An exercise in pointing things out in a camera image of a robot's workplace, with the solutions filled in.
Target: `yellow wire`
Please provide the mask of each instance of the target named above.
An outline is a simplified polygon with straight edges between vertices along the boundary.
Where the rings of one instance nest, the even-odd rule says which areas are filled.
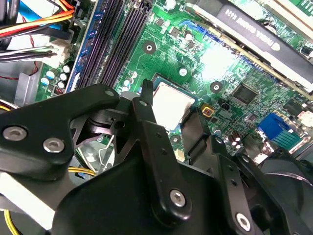
[[[42,25],[42,24],[50,24],[50,23],[56,23],[56,22],[60,22],[60,21],[65,21],[72,18],[72,15],[69,16],[65,16],[65,17],[61,17],[61,18],[57,18],[57,19],[53,19],[53,20],[44,20],[44,21],[32,21],[32,22],[28,22],[28,23],[24,23],[24,24],[19,24],[16,26],[12,26],[9,28],[4,28],[0,30],[0,34],[2,33],[7,33],[10,31],[14,31],[14,30],[19,30],[25,27],[31,27],[31,26],[38,26],[38,25]]]
[[[19,232],[17,231],[17,229],[14,226],[13,221],[11,219],[10,211],[4,210],[4,219],[5,219],[6,225],[8,226],[9,230],[11,231],[12,235],[19,235]]]
[[[10,111],[10,109],[8,109],[7,107],[4,107],[4,106],[2,106],[2,105],[0,105],[0,109],[4,109],[4,110],[6,110],[6,111]]]
[[[88,171],[88,172],[90,172],[90,173],[94,173],[94,171],[92,171],[92,170],[89,170],[89,169],[86,169],[86,168],[79,168],[79,167],[69,167],[68,168],[69,170],[84,170],[84,171]]]
[[[63,9],[64,11],[68,11],[68,9],[63,5],[63,3],[60,2],[60,0],[55,0],[55,2],[56,2],[60,7],[62,7],[62,9]]]
[[[95,176],[94,173],[91,173],[91,172],[88,172],[88,171],[84,171],[84,170],[68,170],[68,171],[71,172],[71,173],[84,173],[84,174],[87,174],[87,175]]]

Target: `white connector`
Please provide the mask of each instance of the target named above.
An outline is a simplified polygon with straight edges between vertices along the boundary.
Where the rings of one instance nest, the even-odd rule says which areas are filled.
[[[57,49],[57,51],[55,51],[57,55],[51,56],[50,58],[43,58],[41,61],[53,68],[58,68],[70,56],[71,44],[64,40],[57,39],[48,43],[47,46],[52,46],[54,49]]]

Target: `black plastic part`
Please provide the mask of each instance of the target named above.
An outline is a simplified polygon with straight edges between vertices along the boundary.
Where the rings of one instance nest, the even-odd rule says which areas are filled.
[[[101,108],[113,108],[118,101],[114,90],[95,85],[2,114],[1,133],[9,126],[20,126],[27,130],[27,137],[9,141],[0,136],[0,170],[40,180],[60,178],[74,153],[70,129],[76,127],[70,127],[70,122]],[[43,143],[49,138],[61,139],[65,149],[60,153],[46,152]]]
[[[136,3],[131,6],[123,22],[119,36],[101,72],[101,83],[113,87],[133,50],[138,37],[152,10],[152,3],[149,0]]]

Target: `metal screw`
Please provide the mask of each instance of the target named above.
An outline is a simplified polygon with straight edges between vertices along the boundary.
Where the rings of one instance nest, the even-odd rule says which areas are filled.
[[[63,141],[58,138],[49,138],[44,141],[44,149],[48,153],[60,153],[64,148]]]
[[[103,141],[103,137],[100,136],[98,139],[97,139],[98,142],[102,142]]]
[[[221,140],[221,138],[215,137],[215,139],[216,139],[216,141],[217,141],[218,143],[223,143],[223,140]]]
[[[114,96],[114,93],[111,92],[111,91],[108,91],[108,90],[106,90],[106,94],[109,95],[109,96]]]
[[[236,214],[237,222],[239,223],[240,227],[242,227],[245,231],[249,232],[251,229],[251,225],[249,220],[241,213]]]
[[[249,158],[245,155],[243,155],[243,160],[246,162],[246,163],[249,163]]]
[[[186,199],[184,195],[176,189],[173,189],[170,192],[170,198],[177,207],[183,207],[186,204]]]
[[[3,131],[3,137],[8,141],[21,141],[26,136],[26,130],[19,126],[10,126]]]
[[[145,101],[139,101],[140,104],[142,104],[143,106],[147,106],[147,103]]]

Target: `black ram slot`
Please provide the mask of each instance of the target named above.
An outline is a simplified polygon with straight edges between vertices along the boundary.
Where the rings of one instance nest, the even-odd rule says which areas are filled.
[[[108,49],[112,39],[113,31],[116,23],[121,17],[124,10],[125,0],[110,0],[106,6],[104,18],[100,24],[98,35],[93,44],[93,49],[89,55],[89,61],[84,68],[81,76],[79,88],[83,88],[92,84],[95,73],[99,70],[105,52]]]
[[[113,87],[125,65],[135,43],[140,36],[143,27],[152,9],[152,3],[142,1],[139,7],[132,7],[128,12],[118,40],[101,72],[101,83]]]

